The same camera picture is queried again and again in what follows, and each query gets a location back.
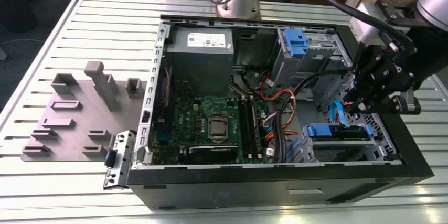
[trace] power supply label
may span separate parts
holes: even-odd
[[[224,34],[188,34],[188,47],[225,47]]]

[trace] metal bracket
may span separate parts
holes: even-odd
[[[421,106],[418,99],[413,96],[412,89],[409,89],[406,92],[400,92],[398,96],[396,95],[392,97],[392,107],[398,111],[400,114],[420,114]]]
[[[104,179],[104,190],[128,189],[126,178],[130,167],[136,132],[122,131],[114,136],[112,146],[105,155],[104,165],[108,167]]]

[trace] floor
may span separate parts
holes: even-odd
[[[0,110],[4,107],[18,81],[38,53],[54,24],[70,0],[34,0],[29,2],[37,27],[26,33],[13,34],[0,25],[0,48],[9,56],[6,62],[0,61]]]

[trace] aluminum worktable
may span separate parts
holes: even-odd
[[[260,9],[268,20],[349,24],[349,17],[328,6],[261,2]],[[353,204],[150,211],[129,190],[102,191],[101,162],[22,162],[21,148],[50,98],[54,74],[86,79],[86,61],[100,60],[116,80],[129,73],[146,80],[160,14],[213,16],[214,9],[208,0],[70,1],[0,115],[0,221],[446,223],[448,98],[436,77],[416,92],[422,113],[402,116],[436,176]]]

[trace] motherboard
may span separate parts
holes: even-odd
[[[157,132],[152,148],[156,165],[260,164],[262,101],[250,96],[178,95],[170,133]]]

